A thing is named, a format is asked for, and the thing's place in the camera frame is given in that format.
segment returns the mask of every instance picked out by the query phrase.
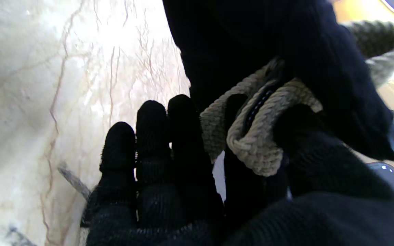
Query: black knit glove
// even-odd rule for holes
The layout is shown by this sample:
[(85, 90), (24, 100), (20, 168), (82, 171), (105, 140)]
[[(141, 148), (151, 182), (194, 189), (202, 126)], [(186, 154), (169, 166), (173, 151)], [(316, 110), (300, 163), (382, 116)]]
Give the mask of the black knit glove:
[(127, 123), (109, 130), (103, 174), (83, 213), (82, 225), (90, 227), (87, 245), (220, 244), (223, 203), (198, 113), (184, 95), (170, 100), (168, 112), (169, 118), (161, 104), (145, 102), (137, 114), (136, 143)]

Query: marble wall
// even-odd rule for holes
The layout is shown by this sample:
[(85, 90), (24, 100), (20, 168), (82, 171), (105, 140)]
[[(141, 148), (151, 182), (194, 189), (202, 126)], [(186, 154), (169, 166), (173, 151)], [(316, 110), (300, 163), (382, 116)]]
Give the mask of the marble wall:
[(0, 245), (76, 245), (57, 167), (92, 188), (108, 128), (188, 86), (160, 0), (0, 0)]

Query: black fabric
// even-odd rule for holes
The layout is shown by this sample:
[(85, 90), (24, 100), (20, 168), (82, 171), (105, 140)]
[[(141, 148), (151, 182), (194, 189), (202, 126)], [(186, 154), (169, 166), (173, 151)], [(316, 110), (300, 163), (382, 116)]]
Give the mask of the black fabric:
[(369, 157), (394, 160), (393, 114), (328, 0), (163, 3), (200, 112), (280, 56), (320, 100), (339, 138)]
[[(244, 99), (229, 99), (226, 124)], [(162, 105), (144, 103), (136, 145), (127, 124), (109, 131), (103, 175), (85, 209), (87, 245), (394, 246), (394, 192), (309, 107), (289, 109), (275, 126), (275, 140), (289, 158), (283, 177), (263, 180), (227, 155), (225, 212), (203, 150), (197, 110), (184, 95), (170, 100), (168, 109), (169, 119)], [(172, 159), (166, 139), (173, 141)], [(129, 179), (135, 146), (136, 186)], [(115, 147), (125, 154), (107, 149)], [(284, 182), (292, 201), (281, 199)], [(267, 191), (272, 184), (283, 189)]]

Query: white braided rope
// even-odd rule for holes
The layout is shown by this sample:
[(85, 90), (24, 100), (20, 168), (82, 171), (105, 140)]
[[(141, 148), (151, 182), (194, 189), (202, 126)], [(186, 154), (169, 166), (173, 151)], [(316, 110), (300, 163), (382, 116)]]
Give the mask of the white braided rope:
[[(382, 86), (394, 72), (394, 24), (362, 21), (346, 24), (346, 27), (354, 36), (357, 47), (368, 58), (366, 63), (370, 68), (373, 83), (376, 87)], [(270, 62), (243, 79), (200, 114), (205, 149), (212, 159), (224, 150), (227, 143), (238, 159), (256, 174), (271, 176), (279, 169), (282, 158), (282, 150), (275, 144), (272, 136), (275, 120), (283, 111), (295, 104), (307, 104), (314, 111), (321, 109), (320, 103), (313, 97), (311, 91), (300, 80), (293, 79), (265, 101), (256, 114), (249, 132), (241, 137), (244, 117), (265, 84), (265, 72), (267, 69), (272, 70), (274, 66), (274, 62)], [(230, 95), (239, 93), (246, 94), (250, 100), (226, 136), (224, 129), (226, 101)]]

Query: glove finger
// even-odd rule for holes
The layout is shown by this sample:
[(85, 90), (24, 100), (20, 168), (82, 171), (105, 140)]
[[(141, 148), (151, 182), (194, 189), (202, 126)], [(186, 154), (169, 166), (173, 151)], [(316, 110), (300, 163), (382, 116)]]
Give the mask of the glove finger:
[[(247, 100), (243, 94), (232, 95), (225, 111), (226, 133), (233, 124), (238, 110)], [(225, 213), (231, 230), (238, 229), (265, 206), (265, 178), (247, 168), (226, 146), (225, 159), (226, 201)]]
[(177, 95), (168, 103), (176, 186), (188, 221), (220, 221), (223, 202), (215, 188), (212, 164), (203, 147), (199, 114), (189, 97)]
[(113, 224), (124, 228), (136, 227), (134, 166), (135, 134), (127, 123), (117, 122), (106, 135), (100, 164), (102, 176), (83, 211), (81, 226), (89, 227), (92, 223), (91, 234), (96, 233), (94, 224), (108, 223), (106, 217), (110, 211), (120, 213), (119, 217), (109, 221), (111, 227)]
[(168, 119), (162, 104), (146, 101), (136, 121), (136, 177), (141, 228), (179, 228), (185, 225), (174, 185), (167, 140)]

